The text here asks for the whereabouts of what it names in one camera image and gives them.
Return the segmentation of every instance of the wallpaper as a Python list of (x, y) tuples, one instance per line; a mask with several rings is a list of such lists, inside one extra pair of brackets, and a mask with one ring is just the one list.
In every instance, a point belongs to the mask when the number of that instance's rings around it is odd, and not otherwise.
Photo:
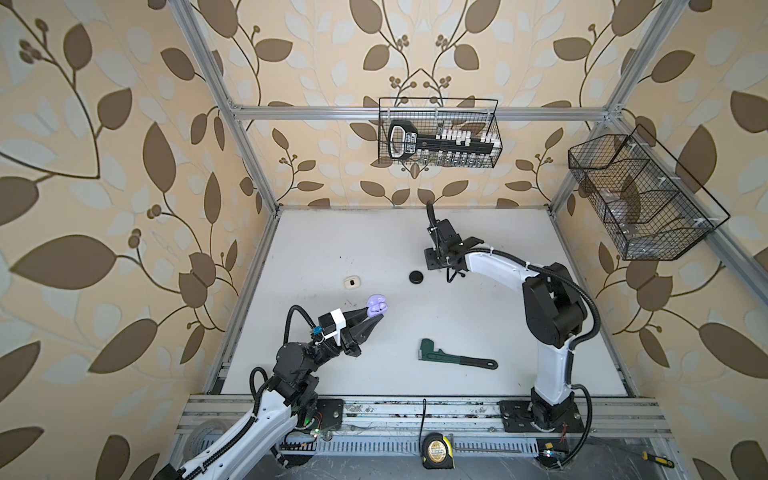
[(283, 205), (512, 208), (548, 204), (568, 171), (568, 148), (584, 122), (499, 122), (496, 166), (425, 166), (378, 158), (372, 122), (246, 122), (251, 143)]
[(164, 465), (266, 223), (161, 6), (0, 1), (0, 477)]
[(263, 106), (360, 106), (364, 96), (601, 106), (659, 4), (192, 0), (230, 96)]
[[(689, 6), (625, 114), (679, 155), (733, 215), (723, 228), (768, 266), (768, 5)], [(583, 194), (558, 219), (639, 393), (659, 400), (693, 475), (766, 478), (766, 312), (705, 243), (674, 262), (620, 260)]]

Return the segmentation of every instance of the white work surface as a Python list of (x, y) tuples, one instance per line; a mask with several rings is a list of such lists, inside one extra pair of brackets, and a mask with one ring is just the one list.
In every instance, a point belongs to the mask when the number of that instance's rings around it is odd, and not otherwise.
[[(532, 263), (559, 262), (572, 271), (544, 210), (440, 210), (462, 238)], [(222, 393), (248, 393), (254, 366), (271, 374), (295, 303), (315, 319), (331, 310), (366, 306), (386, 296), (389, 311), (354, 358), (343, 353), (321, 366), (317, 392), (365, 396), (526, 396), (536, 377), (537, 341), (525, 325), (522, 295), (477, 273), (445, 281), (445, 270), (428, 271), (424, 249), (432, 246), (425, 210), (288, 210), (283, 212), (253, 295)], [(424, 273), (413, 285), (412, 270)], [(344, 290), (343, 280), (361, 287)], [(591, 316), (583, 331), (592, 326)], [(496, 370), (419, 361), (422, 338), (446, 353), (494, 359)], [(310, 332), (294, 313), (290, 341)], [(573, 381), (593, 396), (626, 396), (601, 335), (575, 350)]]

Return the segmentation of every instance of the black wire basket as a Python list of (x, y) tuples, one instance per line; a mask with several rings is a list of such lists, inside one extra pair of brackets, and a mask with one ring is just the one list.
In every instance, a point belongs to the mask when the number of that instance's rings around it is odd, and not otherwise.
[[(668, 155), (674, 173), (653, 159), (653, 146)], [(642, 125), (629, 135), (603, 135), (572, 147), (568, 168), (624, 260), (676, 260), (730, 218)], [(703, 202), (716, 212), (705, 213), (698, 207)]]
[[(455, 103), (456, 107), (444, 107)], [(379, 159), (403, 167), (493, 168), (502, 153), (498, 100), (486, 98), (379, 99)]]

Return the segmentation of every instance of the black puck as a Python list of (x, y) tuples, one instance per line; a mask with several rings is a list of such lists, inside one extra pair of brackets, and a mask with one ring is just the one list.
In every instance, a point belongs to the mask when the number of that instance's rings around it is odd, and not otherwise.
[(413, 270), (410, 275), (408, 275), (408, 280), (411, 280), (411, 283), (414, 285), (419, 285), (422, 280), (424, 280), (424, 274), (419, 272), (418, 270)]

